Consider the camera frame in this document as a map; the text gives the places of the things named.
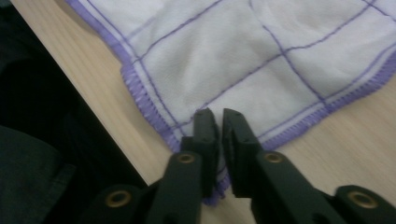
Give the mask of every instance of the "brass screw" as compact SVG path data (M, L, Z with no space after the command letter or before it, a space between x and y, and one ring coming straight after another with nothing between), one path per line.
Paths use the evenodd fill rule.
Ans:
M273 162L273 163L278 163L283 161L282 157L280 157L275 153L267 153L265 154L264 158L269 162Z
M356 190L349 192L347 197L350 201L363 208L378 207L378 202L373 197Z
M195 158L190 154L181 154L177 157L177 160L181 163L191 163L195 161Z
M117 190L106 197L106 205L112 208L122 207L132 200L132 195L126 190Z

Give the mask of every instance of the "purple stitched edge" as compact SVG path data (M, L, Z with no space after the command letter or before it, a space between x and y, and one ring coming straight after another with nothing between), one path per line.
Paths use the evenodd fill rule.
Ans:
M124 46L117 40L117 38L113 34L111 34L101 22L99 22L93 15L91 15L91 13L78 0L66 0L66 2L70 5L70 7L72 7L77 12L77 14L82 19L84 19L84 21L86 21L107 42L107 44L118 55L118 57L120 58L123 64L128 63L131 60L131 56L124 48ZM135 76L135 73L131 72L130 75L133 77ZM144 87L142 88L143 85L140 84L141 84L141 80L137 78L137 81L134 82L134 85L136 86L138 91L136 91L135 94L132 91L130 91L135 101L136 99L140 99L142 97L144 97L147 100L145 104L142 104L141 102L138 103L136 101L139 110L145 116L145 118L149 120L149 123L154 128L157 127L156 130L159 131L159 134L165 140L168 146L172 149L172 151L178 151L179 141L174 136L174 132L171 131L169 125L164 121L163 117L155 109L155 106L154 107L148 106L148 105L154 105L154 103L147 95L146 89ZM165 128L165 130L168 131L164 132L163 130L159 130L160 128Z
M144 29L146 29L152 22L154 22L156 20L156 18L151 17L150 19L148 19L145 23L143 23L141 26L139 26L138 28L136 28L134 31L132 31L130 34L125 36L125 41L128 41L129 39L133 38L134 36L136 36L137 34L139 34L141 31L143 31Z
M367 66L366 69L363 70L363 72L362 72L360 75L358 75L357 77L355 77L355 78L354 78L348 85L346 85L344 88L340 89L339 91L335 91L334 93L332 93L332 94L326 96L326 97L324 98L324 100L327 101L328 99L332 98L334 95L339 94L339 93L341 93L341 92L343 92L343 91L346 91L350 86L352 86L353 84L355 84L356 82L358 82L362 77L364 77L365 75L367 75L367 73L369 73L369 72L373 69L373 67L378 63L378 61L381 59L381 57L382 57L388 50L394 48L395 46L396 46L396 43L393 43L393 44L391 44L390 46L386 47L385 49L381 50L381 51L378 53L378 55L373 59L373 61ZM388 61L386 61L386 62L383 64L383 66L389 67L389 66L387 65L387 62L388 62ZM289 122L290 120L294 119L295 117L297 117L297 116L303 114L307 109L310 109L310 108L312 108L313 106L316 106L316 105L319 104L319 103L320 103L320 102L315 102L315 103L313 103L312 105L309 105L309 106L305 107L304 109L302 109L301 111L299 111L299 112L296 113L295 115L291 116L289 119L287 119L287 120L285 120L285 121L279 123L279 124L276 125L275 127L273 127L273 128L271 128L271 129L265 131L264 133L259 134L259 135L258 135L258 138L261 138L261 137L265 136L266 134L268 134L269 132L273 131L274 129L279 128L279 127L282 126L283 124L285 124L285 123ZM328 105L327 109L328 109L329 112L334 112L335 110L337 110L337 108L336 108L336 107L333 107L332 105Z
M249 5L251 7L253 7L252 5L252 1L250 0ZM304 46L299 46L299 47L290 47L284 50L284 54L289 53L290 51L293 50L297 50L297 49L309 49L313 46L315 46L316 44L322 43L325 40L327 40L328 38L330 38L332 35L335 35L336 33L338 33L341 29L343 29L345 26L347 26L348 24L350 24L351 22L353 22L354 20L356 20L363 12L365 12L370 6L366 6L364 7L361 11L359 11L357 14L355 14L354 16L352 16L349 20L345 21L344 23L342 23L340 26L337 26L333 31L331 31L330 33L326 34L324 37L322 37L321 39L314 41L310 44L304 45ZM243 80L245 80L246 78L250 77L251 75L255 74L257 71L261 70L262 68L265 67L265 65L267 65L269 62L271 62L272 60L277 59L279 56L282 56L283 54L277 54L276 56L272 57L270 60L265 61L262 65L260 65L259 67L257 67L256 69L254 69L253 71L247 73L246 75L244 75L242 78L238 79L233 85L231 85L230 87L228 87L227 89L222 90L218 95L216 95L215 97L213 97L212 99L210 99L209 101L205 102L202 106L200 106L198 108L198 110L206 108L209 104L211 104L212 102L214 102L215 100L217 100L218 98L220 98L221 95L223 95L227 90L229 90L230 88L232 88L233 86L241 83ZM173 126L172 129L178 129L180 127L183 127L187 124L190 124L192 122L193 117L190 117L189 120L184 121L179 123L177 126Z
M126 64L121 68L122 77L125 83L130 83L130 85L127 85L128 90L132 94L138 109L148 121L148 123L160 134L172 151L178 152L180 150L180 142L176 139L175 133L170 129L163 117L158 113L154 103L149 98L149 95L143 86L140 77L134 70L133 65L130 64L131 56L127 50L119 41L117 41L117 38L115 38L115 36L111 34L107 28L101 22L99 22L78 0L66 0L66 2L106 41L106 43L118 55L121 62ZM224 191L230 186L230 183L231 181L229 176L224 176L224 178L218 183L213 196L211 198L204 199L203 202L208 205L217 204L219 198L224 197Z
M379 71L371 77L366 83L361 85L356 90L348 93L347 95L329 103L329 105L334 108L334 111L348 105L360 98L373 93L383 87L390 78L396 73L396 51L394 51L387 59L387 61L381 66ZM281 147L291 139L296 138L313 126L322 119L329 116L326 108L321 108L320 110L306 116L304 119L296 123L295 125L289 127L284 132L278 134L277 136L262 143L262 146L269 150L274 150L277 147Z
M308 83L308 81L300 74L300 72L297 70L297 68L294 66L294 64L291 62L288 54L285 52L283 49L282 45L280 44L279 39L276 37L276 35L264 24L262 24L262 28L266 30L270 36L274 39L276 42L277 47L279 48L279 51L281 52L283 58L286 60L286 62L289 65L289 68L297 77L303 82L303 84L312 92L314 95L326 106L326 103L323 100L323 97Z
M96 28L95 30L102 36L102 38L109 44L109 46L111 48L113 48L113 50L119 55L122 62L124 62L123 58L125 57L125 55L127 55L128 59L129 59L129 54L124 49L124 47L117 41L117 39L99 21L97 21L94 17L91 18L91 19L93 19L93 21L92 21L92 20L90 20L90 18L85 18L83 16L84 13L86 13L88 11L85 9L85 7L80 2L78 2L77 0L66 0L66 2L68 2L69 5L72 6L75 9L75 11L77 11L77 12L79 12L78 9L80 9L80 12L78 14L80 14L80 16L82 18L84 18L84 20L87 19L86 22L89 23L93 28ZM79 7L75 8L72 4L73 2L77 2L80 5L79 6L80 8ZM389 81L389 79L392 77L394 71L396 71L395 62L396 62L396 52L393 53L392 56L387 60L387 62L381 68L380 72L378 72L374 77L372 77L370 79L370 81L366 82L366 84L361 86L359 89L353 91L353 92L356 92L356 94L352 94L353 92L351 92L347 96L342 97L341 99L338 99L336 101L336 103L332 103L332 106L336 109L339 109L344 105L350 104L351 102L353 102L365 95L368 95L368 94L372 93L373 91L380 89L383 85L385 85ZM135 74L135 71L132 68L131 76L133 76L133 74ZM142 94L141 92L143 92L143 91L145 91L144 88L141 89L140 91L137 91L136 93ZM321 119L324 119L329 115L329 113L324 110L325 110L325 108L321 108L320 110L316 111L315 113L305 117L305 119L302 119L296 125L288 128L285 132L277 135L276 137L262 143L262 145L264 147L266 147L267 149L275 149L276 147L280 147L281 145L285 144L286 142L289 142L289 140L305 133L309 129L309 127L311 127L313 124L318 123ZM168 139L168 136L162 135L162 137L165 139L165 141L166 141L166 139ZM174 143L172 143L171 141L170 142L166 141L166 142L174 150L175 147L172 147L172 145ZM225 189L230 185L230 181L229 180L227 181L227 179L228 179L227 177L228 176L226 176L226 178L224 178L221 181L222 184L220 183L220 186L223 186Z
M132 46L132 44L130 44L126 39L125 36L122 34L122 32L96 7L92 4L91 0L86 0L91 7L96 10L97 13L99 13L99 15L111 26L113 27L113 29L121 36L121 38L123 40L125 40L125 44L131 49L131 51L133 52L134 56L137 58L137 61L140 63L140 65L142 66L143 72L145 73L146 77L148 78L148 82L150 83L152 89L154 89L154 93L155 95L158 97L158 100L160 101L160 104L163 106L163 109L168 113L168 115L170 116L170 118L172 119L172 121L175 123L175 125L178 125L177 120L175 119L175 116L171 113L171 111L168 109L168 107L165 105L165 102L163 101L163 98L161 97L158 89L156 88L156 85L154 83L154 81L152 80L151 75L149 74L149 70L146 68L145 64L143 63L143 61L141 60L141 58L137 55L136 50L134 49L134 47ZM183 131L183 129L179 129L180 132L183 135L186 135Z
M77 14L87 22L113 49L117 54L122 63L126 63L130 60L128 51L123 45L117 40L117 38L111 34L106 27L99 22L91 13L78 1L78 0L65 0L70 7L72 7Z

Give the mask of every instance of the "purple grid line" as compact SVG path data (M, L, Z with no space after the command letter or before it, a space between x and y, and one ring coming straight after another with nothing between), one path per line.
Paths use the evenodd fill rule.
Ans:
M107 28L99 22L91 13L87 10L78 0L66 0L67 3L81 16L93 29L95 29L98 34L102 36L102 38L109 44L109 43L118 43L117 38L111 34ZM122 62L129 62L131 61L131 55L126 52L126 49L121 44L117 45L110 45L109 46L118 54L120 60ZM137 74L134 71L131 73L133 80L133 86L135 87L134 91L131 91L132 96L137 101L137 99L142 98L146 99L145 104L138 104L139 110L145 116L145 118L150 122L150 124L157 130L160 131L165 128L167 132L159 132L162 138L166 141L168 146L172 148L173 151L179 150L179 142L176 139L174 132L169 128L169 125L164 121L164 119L159 115L156 107L153 107L154 103L149 98L146 89L141 84L140 79L137 78Z
M379 8L379 7L376 7L375 5L374 5L374 2L368 2L367 0L361 0L361 1L363 1L363 2L365 2L365 3L367 3L367 5L369 5L370 7L372 7L372 8L374 8L375 10L377 10L379 13L381 13L382 15L384 15L384 16L386 16L386 17L389 17L391 20L393 20L394 22L396 22L396 19L394 19L392 16L390 16L388 13L386 13L384 10L382 10L381 8Z
M145 23L143 23L141 26L139 26L138 28L136 28L134 31L132 31L130 34L125 36L126 40L129 40L131 38L133 38L134 36L136 36L137 34L139 34L140 32L142 32L143 30L145 30L150 24L152 24L154 21L156 20L156 18L151 17L150 19L148 19Z
M339 91L336 91L336 92L330 94L329 96L327 96L327 97L325 98L325 100L328 100L328 99L332 98L334 95L339 94L339 93L341 93L341 92L343 92L343 91L346 91L349 87L351 87L353 84L355 84L356 82L358 82L362 77L364 77L365 75L367 75L367 74L373 69L373 67L375 66L375 64L381 59L381 57L382 57L388 50L390 50L390 49L392 49L392 48L394 48L394 47L396 47L396 43L393 43L392 45L390 45L390 46L386 47L385 49L381 50L380 53L379 53L379 54L373 59L373 61L370 63L370 65L369 65L366 69L364 69L364 71L363 71L360 75L358 75L357 77L355 77L355 78L352 80L352 82L350 82L350 83L349 83L348 85L346 85L344 88L342 88L342 89L340 89ZM388 61L387 61L386 63L384 63L383 67L386 67L386 64L389 63L389 62L396 62L396 60L392 60L391 57L389 57ZM302 109L302 110L299 111L298 113L296 113L296 114L294 114L293 116L291 116L289 119L287 119L287 120L285 120L285 121L279 123L278 125L276 125L275 127L269 129L268 131L265 131L264 133L259 134L259 135L258 135L258 138L264 137L266 134L270 133L271 131L273 131L273 130L279 128L279 127L281 127L282 125L286 124L287 122L289 122L290 120L296 118L297 116L300 116L300 115L303 114L306 110L308 110L308 109L310 109L310 108L316 106L316 105L319 104L319 103L320 103L320 102L315 102L315 103L313 103L312 105L309 105L309 106L305 107L304 109Z
M303 84L314 93L317 98L326 106L326 103L323 100L323 97L308 83L307 80L300 74L300 72L297 70L297 68L294 66L294 64L291 62L290 58L288 55L285 53L285 50L283 49L282 45L279 42L279 39L275 36L275 34L264 24L262 24L262 28L266 30L268 33L270 33L271 37L274 39L276 42L279 51L281 52L282 56L285 58L286 62L288 63L290 69L294 72L295 75L303 82Z
M174 29L173 31L171 31L170 33L168 33L167 35L164 35L163 37L159 38L158 40L156 40L154 43L152 43L148 49L146 50L146 52L144 54L142 54L138 59L136 59L135 61L133 61L133 63L135 63L137 60L143 60L151 51L152 48L154 48L157 44L159 44L160 42L162 42L163 40L165 40L167 37L169 37L170 35L174 35L175 33L177 33L177 31L181 30L183 27L185 27L186 25L192 23L193 21L198 20L202 15L206 14L206 12L208 12L211 8L217 6L220 2L222 2L224 0L218 0L214 3L212 3L209 7L205 8L203 11L201 11L200 13L198 13L197 15L195 15L192 18L189 18L188 20L186 20L185 22L181 23L176 29Z
M91 0L87 0L87 2L92 6L92 8L94 8L98 13L99 13L99 15L101 15L102 16L102 18L110 25L110 26L112 26L113 28L114 28L114 30L122 37L122 39L123 40L125 40L125 36L122 34L122 32L91 2ZM132 52L134 53L134 56L136 57L136 58L138 58L137 60L140 62L140 65L142 66L142 68L143 68L143 71L144 71L144 73L146 74L146 76L147 76L147 78L148 78L148 81L149 81L149 83L150 83L150 85L152 86L152 88L154 89L154 92L155 92L155 94L157 95L157 97L158 97L158 99L159 99L159 101L160 101L160 103L161 103L161 105L163 106L163 108L165 109L165 111L169 114L169 116L171 117L171 119L172 119L172 121L175 123L175 124L178 124L177 123L177 120L175 119L175 117L173 116L173 114L170 112L170 110L168 109L168 107L165 105L165 103L164 103L164 101L163 101L163 98L161 97L161 95L160 95L160 93L158 92L158 89L156 88L156 86L155 86L155 84L154 84L154 82L153 82L153 80L152 80L152 77L151 77L151 75L149 74L149 71L147 70L147 68L146 68L146 66L144 65L144 63L143 63L143 61L141 61L140 60L140 58L136 55L136 52L135 52L135 50L134 50L134 47L132 46L132 44L130 44L130 43L128 43L128 41L126 41L126 44L128 45L128 47L130 47L131 48L131 50L132 50ZM183 135L186 135L185 133L184 133L184 131L180 128L180 132L183 134Z
M357 88L356 90L348 93L347 95L337 99L336 101L331 103L333 108L339 109L345 105L348 105L364 96L369 95L370 93L379 90L382 86L384 86L390 78L396 72L396 51L394 51L387 59L387 61L382 65L381 69L373 76L369 81L363 84L361 87ZM318 110L317 112L308 115L304 119L301 119L295 125L289 127L286 131L281 134L278 134L276 137L268 139L262 146L266 149L273 150L277 147L280 147L290 139L296 138L308 129L321 121L322 119L326 118L329 114L323 113L323 109Z
M129 61L129 53L117 38L107 30L107 28L99 22L91 13L77 0L66 0L72 7L106 42L113 48L122 63Z
M352 16L349 20L345 21L344 23L342 23L341 25L337 26L333 31L331 31L330 33L326 34L324 37L322 37L321 39L312 42L310 44L307 44L305 46L300 46L300 47L290 47L288 49L285 50L285 54L289 53L292 50L295 49L309 49L311 47L314 47L316 44L322 43L325 40L329 39L330 37L332 37L333 35L335 35L336 33L338 33L340 30L342 30L344 27L346 27L348 24L350 24L351 22L353 22L354 20L356 20L361 14L363 14L370 6L366 6L364 7L361 11L359 11L357 14L355 14L354 16ZM277 54L276 56L274 56L273 58L271 58L270 60L272 61L272 59L277 58L281 56L281 54ZM267 61L264 62L264 64L262 64L260 67L260 69L264 68L265 65L267 65ZM250 77L251 75L253 75L255 72L259 71L260 69L255 69L253 70L254 72L249 72L246 75L244 75L241 79L237 80L233 85L229 86L228 88L222 90L218 95L216 95L214 98L210 99L209 101L205 102L203 105L201 105L197 110L203 109L205 107L207 107L209 104L211 104L212 102L214 102L215 100L217 100L218 98L220 98L221 95L223 95L226 91L230 90L232 87L236 86L237 84L241 83L243 80L245 80L246 78ZM193 121L193 117L190 117L189 120L184 121L179 123L179 125L177 126L173 126L172 129L178 129L180 127L183 127L185 125L190 124Z

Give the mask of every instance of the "white towel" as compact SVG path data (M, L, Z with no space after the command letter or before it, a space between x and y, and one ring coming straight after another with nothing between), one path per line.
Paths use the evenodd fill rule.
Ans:
M116 52L173 151L206 107L218 124L223 108L242 112L275 149L396 71L394 0L66 1Z

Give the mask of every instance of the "screw hole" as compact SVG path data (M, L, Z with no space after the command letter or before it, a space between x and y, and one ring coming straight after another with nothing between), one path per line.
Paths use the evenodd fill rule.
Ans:
M264 156L264 158L266 160L268 160L269 162L273 162L273 163L278 163L278 162L283 161L282 157L280 157L279 155L277 155L275 153L268 153Z
M378 203L374 198L370 195L359 192L359 191L351 191L348 193L347 197L350 201L355 203L356 205L363 208L377 208Z
M126 190L117 190L106 197L106 205L109 207L122 207L132 200L131 193Z
M191 163L195 160L195 158L189 154L182 154L177 157L177 160L181 163Z

